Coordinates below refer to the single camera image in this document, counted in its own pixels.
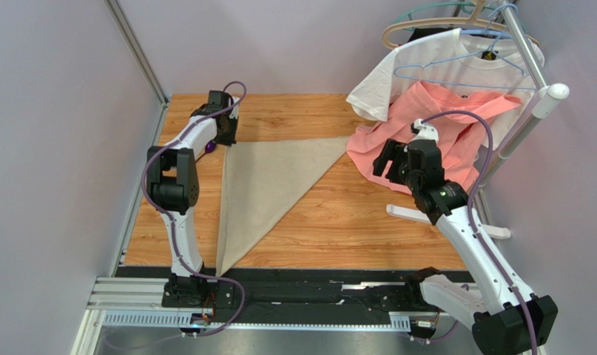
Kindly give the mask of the purple plastic spoon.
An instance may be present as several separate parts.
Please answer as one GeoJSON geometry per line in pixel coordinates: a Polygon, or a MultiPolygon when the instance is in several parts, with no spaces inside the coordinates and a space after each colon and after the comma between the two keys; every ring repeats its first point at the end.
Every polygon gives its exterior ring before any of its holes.
{"type": "Polygon", "coordinates": [[[195,160],[200,160],[204,155],[213,153],[217,149],[217,143],[215,141],[209,141],[205,147],[196,154],[195,160]]]}

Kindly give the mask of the beige cloth napkin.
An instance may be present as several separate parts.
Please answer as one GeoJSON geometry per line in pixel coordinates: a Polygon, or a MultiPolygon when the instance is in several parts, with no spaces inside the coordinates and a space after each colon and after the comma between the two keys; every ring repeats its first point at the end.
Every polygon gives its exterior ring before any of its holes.
{"type": "Polygon", "coordinates": [[[216,274],[252,250],[342,157],[346,137],[238,143],[223,162],[216,274]]]}

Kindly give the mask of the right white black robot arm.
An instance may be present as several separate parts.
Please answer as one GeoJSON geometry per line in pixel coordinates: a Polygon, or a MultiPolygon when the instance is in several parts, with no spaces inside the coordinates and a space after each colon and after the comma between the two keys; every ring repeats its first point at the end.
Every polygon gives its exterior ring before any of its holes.
{"type": "Polygon", "coordinates": [[[521,354],[546,344],[558,315],[549,296],[538,296],[508,264],[468,205],[467,192],[445,178],[433,140],[388,139],[373,174],[407,186],[418,210],[456,249],[475,281],[474,294],[434,268],[411,278],[414,302],[436,306],[468,328],[483,354],[521,354]]]}

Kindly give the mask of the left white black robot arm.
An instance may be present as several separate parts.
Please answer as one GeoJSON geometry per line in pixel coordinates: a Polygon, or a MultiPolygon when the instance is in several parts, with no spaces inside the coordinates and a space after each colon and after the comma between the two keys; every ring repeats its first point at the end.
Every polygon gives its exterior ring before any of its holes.
{"type": "Polygon", "coordinates": [[[192,113],[175,138],[148,149],[143,194],[160,212],[172,255],[171,272],[163,291],[164,307],[197,308],[210,298],[209,277],[203,273],[193,223],[200,195],[196,160],[223,132],[233,132],[236,105],[237,100],[230,94],[212,91],[207,103],[192,113]]]}

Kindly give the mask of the pink pleated garment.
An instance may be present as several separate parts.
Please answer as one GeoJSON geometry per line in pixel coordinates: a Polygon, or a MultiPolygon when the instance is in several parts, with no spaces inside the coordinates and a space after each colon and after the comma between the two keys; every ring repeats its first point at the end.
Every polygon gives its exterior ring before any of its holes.
{"type": "MultiPolygon", "coordinates": [[[[441,112],[464,110],[491,124],[500,115],[511,113],[521,105],[522,100],[513,95],[474,92],[463,98],[437,84],[417,82],[386,108],[387,121],[356,128],[348,140],[346,154],[367,180],[409,195],[411,192],[406,186],[373,175],[373,162],[389,138],[408,143],[414,137],[411,124],[415,120],[441,112]]],[[[479,176],[473,164],[480,146],[486,142],[485,128],[475,118],[462,114],[437,118],[430,124],[438,132],[437,146],[442,153],[445,178],[468,190],[479,176]]]]}

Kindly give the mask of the white t-shirt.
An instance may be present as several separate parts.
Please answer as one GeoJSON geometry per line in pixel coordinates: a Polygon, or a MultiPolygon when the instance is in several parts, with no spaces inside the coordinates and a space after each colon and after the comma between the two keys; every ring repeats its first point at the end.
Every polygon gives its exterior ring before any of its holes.
{"type": "Polygon", "coordinates": [[[385,121],[386,108],[418,80],[439,84],[460,96],[478,91],[514,95],[522,105],[490,124],[493,146],[498,148],[532,100],[535,85],[514,41],[500,40],[489,52],[492,42],[455,29],[404,44],[390,51],[346,100],[360,117],[385,121]]]}

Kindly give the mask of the black garment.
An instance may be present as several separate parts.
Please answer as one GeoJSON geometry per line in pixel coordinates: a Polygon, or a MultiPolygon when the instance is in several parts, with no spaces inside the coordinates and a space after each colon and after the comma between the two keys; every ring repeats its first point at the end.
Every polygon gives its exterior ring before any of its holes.
{"type": "Polygon", "coordinates": [[[412,31],[410,38],[408,39],[408,43],[412,41],[416,41],[418,39],[432,36],[438,33],[443,33],[449,31],[450,28],[441,28],[441,27],[431,27],[431,28],[416,28],[412,31]]]}

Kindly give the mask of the white metal clothes rack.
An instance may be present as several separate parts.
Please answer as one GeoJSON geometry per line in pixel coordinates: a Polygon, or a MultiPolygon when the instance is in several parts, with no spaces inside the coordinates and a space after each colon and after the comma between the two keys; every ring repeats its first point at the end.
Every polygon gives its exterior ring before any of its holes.
{"type": "Polygon", "coordinates": [[[544,74],[543,65],[537,58],[534,46],[517,48],[534,85],[537,101],[530,105],[530,112],[523,112],[512,125],[511,130],[500,141],[499,148],[490,154],[489,167],[480,175],[480,187],[485,186],[505,161],[512,155],[519,144],[534,130],[541,120],[546,118],[570,94],[570,88],[562,83],[550,84],[544,74]]]}

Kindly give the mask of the beige wooden hanger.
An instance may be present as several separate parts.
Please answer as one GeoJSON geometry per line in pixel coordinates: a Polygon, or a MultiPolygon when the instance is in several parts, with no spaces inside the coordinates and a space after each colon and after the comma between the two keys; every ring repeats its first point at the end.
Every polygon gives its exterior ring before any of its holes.
{"type": "Polygon", "coordinates": [[[486,19],[480,17],[484,9],[488,7],[486,1],[448,1],[440,3],[439,6],[454,6],[458,8],[458,11],[451,17],[412,19],[412,13],[416,12],[416,10],[412,10],[385,28],[382,33],[382,44],[389,49],[398,47],[398,44],[390,41],[390,35],[399,30],[414,31],[422,27],[443,26],[459,28],[465,35],[492,36],[493,42],[488,47],[489,52],[495,50],[496,44],[500,40],[510,39],[518,48],[531,47],[532,44],[540,45],[534,37],[525,32],[518,19],[519,8],[512,2],[496,1],[486,19]]]}

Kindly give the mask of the green hanger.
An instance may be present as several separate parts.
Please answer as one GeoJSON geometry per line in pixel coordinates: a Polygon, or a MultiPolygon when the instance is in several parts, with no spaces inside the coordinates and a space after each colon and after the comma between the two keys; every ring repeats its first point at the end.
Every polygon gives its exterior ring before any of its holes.
{"type": "Polygon", "coordinates": [[[391,24],[430,17],[463,17],[472,15],[476,1],[440,1],[415,7],[398,15],[391,24]]]}

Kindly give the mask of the aluminium frame post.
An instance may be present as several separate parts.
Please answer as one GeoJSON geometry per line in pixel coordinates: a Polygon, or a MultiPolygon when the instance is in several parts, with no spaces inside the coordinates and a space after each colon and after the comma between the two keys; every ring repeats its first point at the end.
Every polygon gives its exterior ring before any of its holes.
{"type": "Polygon", "coordinates": [[[166,94],[166,91],[164,90],[155,71],[153,70],[152,65],[150,64],[149,59],[135,34],[133,26],[126,15],[121,2],[118,0],[105,0],[104,3],[108,7],[121,35],[127,43],[127,46],[135,58],[137,65],[144,75],[150,89],[161,103],[161,106],[166,107],[169,103],[169,96],[166,94]]]}

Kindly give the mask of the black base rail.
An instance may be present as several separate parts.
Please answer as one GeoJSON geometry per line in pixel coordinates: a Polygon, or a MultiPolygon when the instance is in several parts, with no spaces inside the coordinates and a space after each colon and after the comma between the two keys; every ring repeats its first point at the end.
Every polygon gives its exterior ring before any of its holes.
{"type": "Polygon", "coordinates": [[[191,320],[233,325],[387,325],[396,312],[445,315],[413,296],[410,270],[236,268],[222,281],[176,277],[166,266],[123,266],[115,276],[158,283],[158,304],[191,320]]]}

